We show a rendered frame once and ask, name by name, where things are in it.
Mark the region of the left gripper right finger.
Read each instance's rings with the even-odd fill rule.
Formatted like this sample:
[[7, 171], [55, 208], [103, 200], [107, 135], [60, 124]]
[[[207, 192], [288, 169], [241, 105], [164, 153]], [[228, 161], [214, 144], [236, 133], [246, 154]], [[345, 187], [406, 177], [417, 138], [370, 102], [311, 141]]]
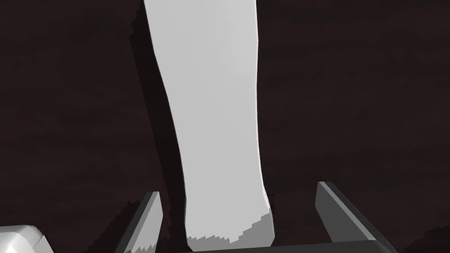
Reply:
[[317, 183], [315, 207], [332, 242], [378, 240], [379, 232], [333, 183]]

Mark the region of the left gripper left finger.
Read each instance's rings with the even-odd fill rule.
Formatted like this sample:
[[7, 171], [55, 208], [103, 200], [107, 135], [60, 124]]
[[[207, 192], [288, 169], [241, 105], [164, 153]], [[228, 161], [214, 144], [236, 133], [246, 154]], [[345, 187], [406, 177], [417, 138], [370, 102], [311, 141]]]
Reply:
[[155, 253], [162, 219], [159, 192], [147, 192], [114, 253]]

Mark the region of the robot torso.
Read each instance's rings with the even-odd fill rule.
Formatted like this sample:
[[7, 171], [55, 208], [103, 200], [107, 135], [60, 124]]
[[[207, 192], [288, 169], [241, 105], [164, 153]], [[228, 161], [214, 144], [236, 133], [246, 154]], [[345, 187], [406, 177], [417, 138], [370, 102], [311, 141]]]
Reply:
[[31, 225], [0, 227], [0, 253], [54, 253], [41, 231]]

